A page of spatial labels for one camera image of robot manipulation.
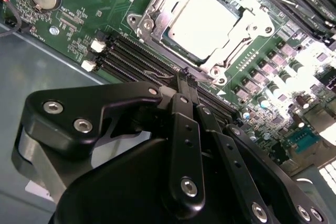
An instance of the silver screw head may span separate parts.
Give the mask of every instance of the silver screw head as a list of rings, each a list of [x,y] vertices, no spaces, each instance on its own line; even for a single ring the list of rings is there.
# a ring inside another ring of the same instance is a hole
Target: silver screw head
[[[149,88],[148,91],[151,93],[151,94],[158,94],[157,91],[155,89],[152,89],[152,88]]]
[[[258,220],[260,220],[260,222],[262,223],[267,222],[267,214],[258,203],[253,202],[252,212],[258,218]]]
[[[299,214],[305,221],[310,221],[310,215],[309,213],[301,206],[298,206]]]
[[[180,99],[181,99],[182,102],[184,102],[184,103],[188,103],[188,100],[187,100],[186,97],[181,97]]]
[[[194,182],[188,178],[184,178],[181,181],[181,189],[189,197],[195,197],[197,195],[197,187]]]
[[[89,133],[92,131],[92,123],[86,119],[77,119],[73,123],[75,129],[81,133]]]
[[[59,29],[56,26],[51,26],[49,28],[49,32],[50,32],[51,35],[54,35],[54,36],[59,35]]]
[[[232,129],[233,133],[235,133],[237,136],[240,135],[240,131],[239,131],[239,129],[236,129],[236,128],[234,128],[234,127],[232,127],[231,129]]]
[[[149,20],[145,20],[144,23],[143,23],[143,27],[146,30],[151,30],[153,28],[153,25]]]
[[[43,104],[43,109],[49,114],[59,114],[63,111],[63,106],[59,102],[49,101]]]
[[[205,114],[210,115],[211,111],[208,108],[203,108],[203,111],[205,112]]]
[[[319,221],[323,221],[322,216],[320,215],[319,212],[317,212],[314,208],[310,208],[311,213],[317,218]]]

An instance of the electrolytic capacitor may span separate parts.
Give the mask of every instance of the electrolytic capacitor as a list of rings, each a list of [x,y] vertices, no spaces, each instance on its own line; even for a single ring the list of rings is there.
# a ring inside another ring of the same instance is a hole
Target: electrolytic capacitor
[[[302,108],[307,109],[309,107],[308,101],[301,95],[298,95],[295,100]]]
[[[244,120],[250,119],[250,112],[248,111],[247,108],[242,108],[241,112]]]
[[[296,72],[296,73],[304,73],[305,72],[305,67],[304,65],[302,65],[301,63],[299,62],[296,62],[292,65],[292,69]]]
[[[294,81],[294,78],[288,74],[288,73],[285,73],[281,76],[281,79],[284,81],[285,84],[287,85],[291,85]]]
[[[273,94],[276,98],[278,98],[279,96],[282,95],[282,94],[281,94],[281,91],[280,91],[280,88],[279,88],[277,85],[275,85],[275,84],[271,85],[271,86],[269,87],[269,90],[272,92],[272,94]]]
[[[260,107],[262,107],[263,109],[267,109],[271,106],[271,103],[269,102],[269,100],[264,96],[259,97],[257,99],[257,101],[258,101]]]
[[[304,122],[303,122],[303,120],[301,119],[301,117],[298,115],[298,114],[294,114],[293,116],[292,116],[292,119],[293,119],[293,121],[296,123],[296,125],[299,127],[299,128],[302,128],[302,127],[304,127]]]
[[[253,141],[256,142],[257,138],[256,138],[256,133],[254,131],[249,131],[247,132],[248,137]]]

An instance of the gray metal panel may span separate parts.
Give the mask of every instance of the gray metal panel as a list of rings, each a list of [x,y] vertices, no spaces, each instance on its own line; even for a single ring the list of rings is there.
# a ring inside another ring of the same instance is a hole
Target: gray metal panel
[[[11,163],[11,152],[26,97],[43,89],[91,86],[103,80],[37,40],[0,38],[0,219],[45,224],[55,204],[25,192],[28,180]]]

